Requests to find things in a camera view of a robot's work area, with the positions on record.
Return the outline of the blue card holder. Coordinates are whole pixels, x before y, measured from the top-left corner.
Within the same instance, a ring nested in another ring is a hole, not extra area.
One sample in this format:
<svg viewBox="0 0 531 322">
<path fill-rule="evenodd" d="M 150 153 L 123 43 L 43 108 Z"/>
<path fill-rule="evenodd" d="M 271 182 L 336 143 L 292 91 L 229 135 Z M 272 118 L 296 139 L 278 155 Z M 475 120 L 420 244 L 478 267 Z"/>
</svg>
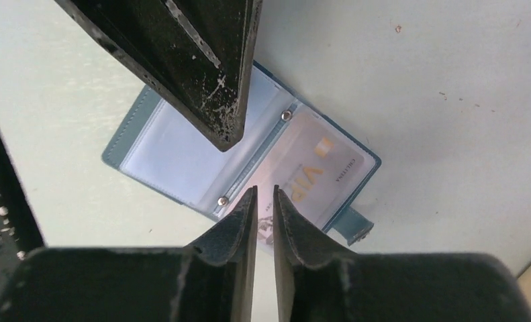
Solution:
<svg viewBox="0 0 531 322">
<path fill-rule="evenodd" d="M 373 224 L 352 208 L 352 202 L 380 167 L 380 157 L 259 64 L 251 74 L 244 136 L 228 151 L 219 151 L 171 104 L 144 87 L 101 157 L 122 174 L 219 221 L 250 188 L 249 178 L 289 121 L 302 111 L 325 119 L 376 161 L 326 226 L 318 227 L 335 229 L 354 244 L 369 234 Z"/>
</svg>

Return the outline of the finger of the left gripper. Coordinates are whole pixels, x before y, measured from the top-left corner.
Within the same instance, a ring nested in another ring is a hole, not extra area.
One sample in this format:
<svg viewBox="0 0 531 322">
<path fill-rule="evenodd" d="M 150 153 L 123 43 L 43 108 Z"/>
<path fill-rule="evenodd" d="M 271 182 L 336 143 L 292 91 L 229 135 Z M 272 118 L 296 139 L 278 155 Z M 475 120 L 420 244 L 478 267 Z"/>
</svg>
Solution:
<svg viewBox="0 0 531 322">
<path fill-rule="evenodd" d="M 71 0 L 59 6 L 218 150 L 242 139 L 261 1 Z"/>
</svg>

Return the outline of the white card with stripe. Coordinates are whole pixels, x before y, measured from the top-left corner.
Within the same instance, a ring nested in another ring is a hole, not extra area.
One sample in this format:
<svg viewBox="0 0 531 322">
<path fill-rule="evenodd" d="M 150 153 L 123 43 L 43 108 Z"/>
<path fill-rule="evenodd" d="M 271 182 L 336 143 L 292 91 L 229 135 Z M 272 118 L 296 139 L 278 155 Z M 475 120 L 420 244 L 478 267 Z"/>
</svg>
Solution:
<svg viewBox="0 0 531 322">
<path fill-rule="evenodd" d="M 296 113 L 247 185 L 258 188 L 258 240 L 273 242 L 273 188 L 323 228 L 375 166 L 375 159 L 325 119 Z"/>
</svg>

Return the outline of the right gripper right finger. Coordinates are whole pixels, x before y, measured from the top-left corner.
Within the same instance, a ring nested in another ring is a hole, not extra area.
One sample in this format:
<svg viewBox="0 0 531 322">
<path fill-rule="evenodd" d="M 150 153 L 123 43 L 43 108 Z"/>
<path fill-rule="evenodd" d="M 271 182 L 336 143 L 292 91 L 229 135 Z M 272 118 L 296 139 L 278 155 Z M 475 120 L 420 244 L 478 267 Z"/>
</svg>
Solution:
<svg viewBox="0 0 531 322">
<path fill-rule="evenodd" d="M 488 254 L 358 254 L 273 191 L 281 321 L 531 321 L 510 271 Z"/>
</svg>

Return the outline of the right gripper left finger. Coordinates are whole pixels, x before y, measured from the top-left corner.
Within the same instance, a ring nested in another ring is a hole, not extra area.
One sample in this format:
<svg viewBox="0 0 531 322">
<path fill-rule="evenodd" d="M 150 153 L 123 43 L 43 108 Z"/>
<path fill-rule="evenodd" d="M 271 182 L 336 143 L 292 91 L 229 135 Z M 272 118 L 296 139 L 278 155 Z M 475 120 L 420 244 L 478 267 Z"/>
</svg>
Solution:
<svg viewBox="0 0 531 322">
<path fill-rule="evenodd" d="M 176 248 L 43 248 L 0 295 L 0 321 L 249 321 L 258 189 Z"/>
</svg>

